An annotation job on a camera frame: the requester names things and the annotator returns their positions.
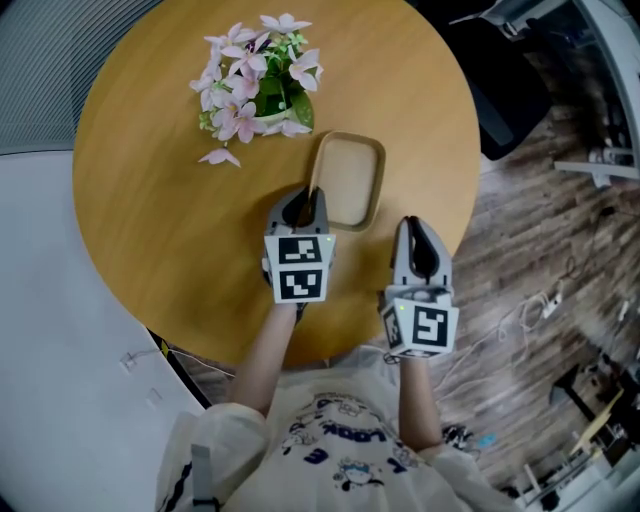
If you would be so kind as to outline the round wooden table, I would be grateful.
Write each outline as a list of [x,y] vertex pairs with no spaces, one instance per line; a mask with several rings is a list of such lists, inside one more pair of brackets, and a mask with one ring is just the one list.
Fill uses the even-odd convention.
[[[320,52],[313,133],[233,142],[234,163],[207,164],[215,142],[199,128],[189,84],[209,38],[284,13],[307,22]],[[306,308],[290,365],[381,334],[377,293],[403,217],[425,220],[448,250],[459,246],[481,160],[470,89],[444,39],[405,0],[164,0],[111,53],[79,122],[74,204],[99,274],[155,334],[237,364],[272,304],[261,271],[268,213],[308,182],[332,131],[383,145],[382,188],[372,224],[337,233],[327,298]]]

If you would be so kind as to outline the cream printed shirt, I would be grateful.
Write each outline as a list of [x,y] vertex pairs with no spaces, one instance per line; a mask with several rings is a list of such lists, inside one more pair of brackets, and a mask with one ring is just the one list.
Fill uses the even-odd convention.
[[287,372],[268,412],[220,403],[180,414],[155,512],[519,512],[474,459],[399,437],[399,373],[362,346]]

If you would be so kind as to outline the person's right forearm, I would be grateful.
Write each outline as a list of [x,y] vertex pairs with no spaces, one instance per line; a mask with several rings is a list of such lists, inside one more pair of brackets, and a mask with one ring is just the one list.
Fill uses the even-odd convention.
[[442,428],[426,359],[400,363],[399,437],[415,452],[440,446]]

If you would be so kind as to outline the black and white gadget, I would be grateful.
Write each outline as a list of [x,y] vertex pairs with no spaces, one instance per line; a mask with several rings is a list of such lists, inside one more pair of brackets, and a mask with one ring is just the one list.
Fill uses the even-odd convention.
[[452,424],[442,430],[442,438],[446,445],[460,451],[467,451],[473,438],[473,432],[464,425]]

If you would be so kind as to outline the pink flowers in white pot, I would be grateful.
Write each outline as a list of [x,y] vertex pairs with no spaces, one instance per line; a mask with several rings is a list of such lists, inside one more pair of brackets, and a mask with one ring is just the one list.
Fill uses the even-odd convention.
[[189,87],[199,95],[199,129],[219,146],[201,163],[239,167],[229,149],[233,140],[249,144],[257,136],[295,138],[314,130],[310,95],[324,68],[320,51],[310,49],[303,34],[312,23],[290,13],[260,20],[259,29],[239,22],[223,35],[205,38],[209,60]]

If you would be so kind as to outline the beige rectangular tray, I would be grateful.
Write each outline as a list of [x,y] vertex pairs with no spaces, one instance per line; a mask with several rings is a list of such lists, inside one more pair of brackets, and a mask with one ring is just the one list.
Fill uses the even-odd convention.
[[386,151],[377,140],[330,131],[321,136],[310,190],[324,193],[329,226],[360,232],[373,222],[384,179]]

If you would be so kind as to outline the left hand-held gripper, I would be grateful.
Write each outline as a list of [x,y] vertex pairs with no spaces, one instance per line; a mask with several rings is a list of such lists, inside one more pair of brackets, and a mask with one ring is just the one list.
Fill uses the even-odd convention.
[[308,202],[310,233],[296,233],[308,188],[286,193],[268,215],[262,270],[276,304],[307,304],[326,299],[336,236],[329,234],[324,191],[315,187]]

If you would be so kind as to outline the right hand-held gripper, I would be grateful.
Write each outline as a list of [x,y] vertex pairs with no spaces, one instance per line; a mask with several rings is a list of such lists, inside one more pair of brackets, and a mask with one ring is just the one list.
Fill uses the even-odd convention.
[[425,221],[404,217],[392,256],[392,284],[379,293],[378,312],[395,358],[429,358],[453,351],[459,309],[452,304],[452,259]]

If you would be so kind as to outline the person's left forearm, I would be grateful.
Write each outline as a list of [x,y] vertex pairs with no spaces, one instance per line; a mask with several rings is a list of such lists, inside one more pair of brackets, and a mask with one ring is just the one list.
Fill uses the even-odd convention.
[[297,306],[275,304],[235,373],[228,401],[264,417],[270,410],[283,361],[297,322]]

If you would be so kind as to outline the black office chair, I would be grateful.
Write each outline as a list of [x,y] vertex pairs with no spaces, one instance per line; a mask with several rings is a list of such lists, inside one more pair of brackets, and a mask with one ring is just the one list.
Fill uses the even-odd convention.
[[410,0],[443,38],[469,85],[481,151],[497,161],[521,144],[551,107],[529,60],[483,14],[499,0]]

